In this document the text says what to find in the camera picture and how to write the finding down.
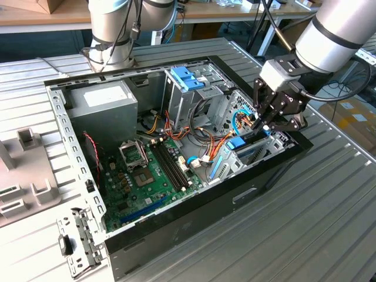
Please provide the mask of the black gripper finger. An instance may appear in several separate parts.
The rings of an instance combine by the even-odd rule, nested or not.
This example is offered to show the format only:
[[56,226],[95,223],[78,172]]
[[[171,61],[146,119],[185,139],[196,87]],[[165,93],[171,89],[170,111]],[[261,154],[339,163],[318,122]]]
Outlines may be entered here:
[[253,108],[255,109],[256,120],[252,129],[261,129],[268,123],[268,118],[272,111],[270,103],[274,99],[271,89],[261,78],[256,78],[253,85]]
[[307,126],[302,107],[296,103],[277,102],[260,113],[260,119],[272,131],[299,131]]

